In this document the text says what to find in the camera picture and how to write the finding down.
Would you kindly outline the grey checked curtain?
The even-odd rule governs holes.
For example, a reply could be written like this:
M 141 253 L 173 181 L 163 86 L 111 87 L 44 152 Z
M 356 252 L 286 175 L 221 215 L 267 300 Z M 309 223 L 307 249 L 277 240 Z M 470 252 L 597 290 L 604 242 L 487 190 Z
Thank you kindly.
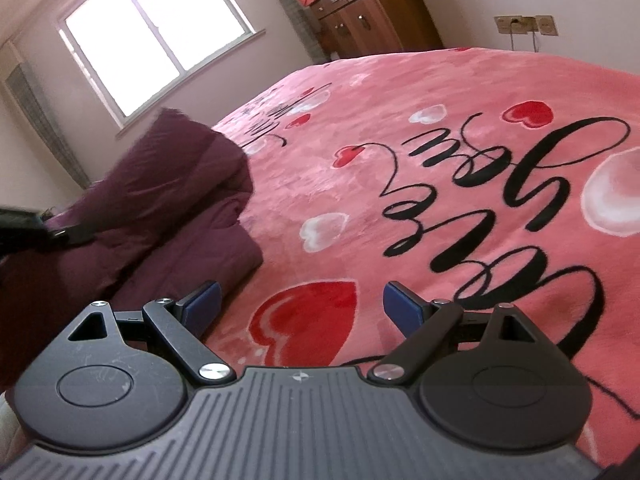
M 29 65 L 26 62 L 18 63 L 4 82 L 28 124 L 66 174 L 83 190 L 88 188 L 91 179 L 70 148 Z
M 311 26 L 307 14 L 297 0 L 279 0 L 288 20 L 293 26 L 296 35 L 303 44 L 314 64 L 323 64 L 328 59 L 318 41 L 314 29 Z

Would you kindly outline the grey checked left curtain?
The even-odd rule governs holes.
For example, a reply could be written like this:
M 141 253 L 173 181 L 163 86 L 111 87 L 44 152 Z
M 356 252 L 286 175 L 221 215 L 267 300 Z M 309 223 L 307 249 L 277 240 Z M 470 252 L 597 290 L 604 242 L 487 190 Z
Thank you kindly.
M 66 174 L 83 190 L 88 188 L 91 179 L 70 148 L 29 65 L 26 62 L 18 63 L 4 82 L 28 124 Z

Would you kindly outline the pink heart print blanket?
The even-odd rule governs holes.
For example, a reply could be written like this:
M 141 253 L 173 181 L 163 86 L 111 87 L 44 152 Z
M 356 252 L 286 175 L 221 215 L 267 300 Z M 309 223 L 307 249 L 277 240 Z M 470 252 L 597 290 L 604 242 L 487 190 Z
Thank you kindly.
M 585 374 L 580 447 L 639 442 L 639 79 L 477 48 L 288 75 L 217 122 L 255 191 L 264 262 L 207 344 L 235 367 L 340 365 L 401 340 L 398 281 L 468 310 L 515 304 Z

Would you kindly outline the purple down jacket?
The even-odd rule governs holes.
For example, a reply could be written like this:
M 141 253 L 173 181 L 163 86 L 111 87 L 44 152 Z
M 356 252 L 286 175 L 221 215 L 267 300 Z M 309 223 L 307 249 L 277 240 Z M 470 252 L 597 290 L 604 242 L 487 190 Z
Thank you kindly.
M 102 180 L 48 223 L 87 228 L 90 242 L 2 259 L 2 389 L 93 301 L 136 310 L 206 282 L 230 294 L 262 264 L 240 222 L 253 191 L 238 144 L 164 108 Z

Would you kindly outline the white framed window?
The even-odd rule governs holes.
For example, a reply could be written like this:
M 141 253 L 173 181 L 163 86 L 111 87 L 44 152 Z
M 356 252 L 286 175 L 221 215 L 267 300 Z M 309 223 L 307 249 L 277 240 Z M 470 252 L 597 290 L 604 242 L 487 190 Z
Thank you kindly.
M 58 33 L 125 127 L 257 30 L 235 0 L 80 0 Z

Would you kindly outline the wall power socket strip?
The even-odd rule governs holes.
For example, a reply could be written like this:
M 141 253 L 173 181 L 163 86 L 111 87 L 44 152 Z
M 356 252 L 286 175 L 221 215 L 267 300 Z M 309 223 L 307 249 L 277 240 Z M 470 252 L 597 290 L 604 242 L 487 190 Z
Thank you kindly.
M 538 32 L 542 36 L 558 36 L 552 15 L 497 15 L 494 17 L 498 33 L 503 35 L 526 35 Z

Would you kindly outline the grey checked right curtain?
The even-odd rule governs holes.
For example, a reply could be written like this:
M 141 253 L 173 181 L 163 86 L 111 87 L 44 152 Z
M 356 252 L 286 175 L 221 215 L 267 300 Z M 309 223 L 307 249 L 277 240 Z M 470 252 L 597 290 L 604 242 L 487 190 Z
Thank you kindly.
M 307 14 L 297 0 L 279 0 L 288 20 L 293 26 L 296 35 L 303 44 L 314 64 L 323 64 L 328 59 L 318 41 L 314 29 L 311 26 Z

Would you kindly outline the brown wooden cabinet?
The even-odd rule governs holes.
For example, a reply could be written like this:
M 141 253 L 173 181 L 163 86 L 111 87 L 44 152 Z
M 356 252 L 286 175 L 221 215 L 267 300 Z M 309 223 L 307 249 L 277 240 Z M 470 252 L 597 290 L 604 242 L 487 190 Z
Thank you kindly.
M 341 58 L 444 47 L 423 0 L 319 0 L 310 10 Z

